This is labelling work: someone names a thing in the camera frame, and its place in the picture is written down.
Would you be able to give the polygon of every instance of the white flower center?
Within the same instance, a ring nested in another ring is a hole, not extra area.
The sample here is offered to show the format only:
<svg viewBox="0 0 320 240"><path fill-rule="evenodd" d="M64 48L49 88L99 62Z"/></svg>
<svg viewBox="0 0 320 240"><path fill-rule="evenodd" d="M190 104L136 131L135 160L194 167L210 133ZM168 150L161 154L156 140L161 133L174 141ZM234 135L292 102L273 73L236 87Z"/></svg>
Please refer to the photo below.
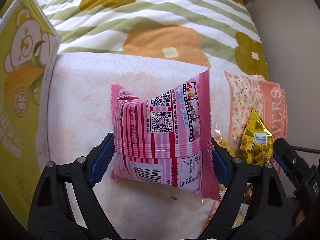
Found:
<svg viewBox="0 0 320 240"><path fill-rule="evenodd" d="M179 56L179 52L174 47L163 48L162 52L164 53L164 57L166 57L166 58L172 58L172 57Z"/></svg>
<svg viewBox="0 0 320 240"><path fill-rule="evenodd" d="M258 53L255 53L255 52L251 52L251 57L255 60L259 60L259 54Z"/></svg>

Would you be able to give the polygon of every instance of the black cable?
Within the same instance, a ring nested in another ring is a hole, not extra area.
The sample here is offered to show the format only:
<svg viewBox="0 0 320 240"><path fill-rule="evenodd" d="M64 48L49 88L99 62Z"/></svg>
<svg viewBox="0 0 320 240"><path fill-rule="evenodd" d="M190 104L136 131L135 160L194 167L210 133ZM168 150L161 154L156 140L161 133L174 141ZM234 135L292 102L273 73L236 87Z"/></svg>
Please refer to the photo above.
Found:
<svg viewBox="0 0 320 240"><path fill-rule="evenodd" d="M291 147L292 147L294 150L300 151L300 152L320 154L320 150L316 150L316 149L303 148L303 147L298 147L298 146L291 146Z"/></svg>

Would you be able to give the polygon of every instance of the pink snack package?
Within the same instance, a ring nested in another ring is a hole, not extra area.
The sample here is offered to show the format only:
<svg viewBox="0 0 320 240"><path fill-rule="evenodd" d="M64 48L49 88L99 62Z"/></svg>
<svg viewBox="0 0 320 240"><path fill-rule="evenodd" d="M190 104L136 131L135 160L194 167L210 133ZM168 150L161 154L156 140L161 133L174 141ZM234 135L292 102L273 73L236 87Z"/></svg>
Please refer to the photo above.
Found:
<svg viewBox="0 0 320 240"><path fill-rule="evenodd" d="M211 156L209 71L147 102L112 86L111 178L178 187L220 200Z"/></svg>

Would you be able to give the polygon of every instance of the white wall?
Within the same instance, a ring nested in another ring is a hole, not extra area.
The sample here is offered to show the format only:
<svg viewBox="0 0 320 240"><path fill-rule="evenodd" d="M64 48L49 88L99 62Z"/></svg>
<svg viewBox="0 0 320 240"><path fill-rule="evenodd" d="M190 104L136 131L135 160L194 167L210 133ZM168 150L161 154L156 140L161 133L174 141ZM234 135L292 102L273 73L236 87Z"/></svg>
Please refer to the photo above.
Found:
<svg viewBox="0 0 320 240"><path fill-rule="evenodd" d="M270 81L286 93L289 143L320 149L320 9L314 0L254 0L247 8L264 45ZM318 165L320 155L299 154Z"/></svg>

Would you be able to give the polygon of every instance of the bear ear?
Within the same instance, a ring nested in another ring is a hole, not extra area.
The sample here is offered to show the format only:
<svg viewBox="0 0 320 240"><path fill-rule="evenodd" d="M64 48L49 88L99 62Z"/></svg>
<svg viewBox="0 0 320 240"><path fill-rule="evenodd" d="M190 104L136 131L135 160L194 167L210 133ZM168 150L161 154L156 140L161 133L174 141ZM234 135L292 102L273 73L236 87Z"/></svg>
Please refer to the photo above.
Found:
<svg viewBox="0 0 320 240"><path fill-rule="evenodd" d="M17 15L16 24L19 27L22 23L30 18L30 12L27 8L21 9L21 11Z"/></svg>
<svg viewBox="0 0 320 240"><path fill-rule="evenodd" d="M5 57L4 68L5 68L5 70L6 70L8 73L11 72L11 71L13 71L12 64L11 64L11 60L10 60L10 54L9 54L9 53L8 53L7 56Z"/></svg>

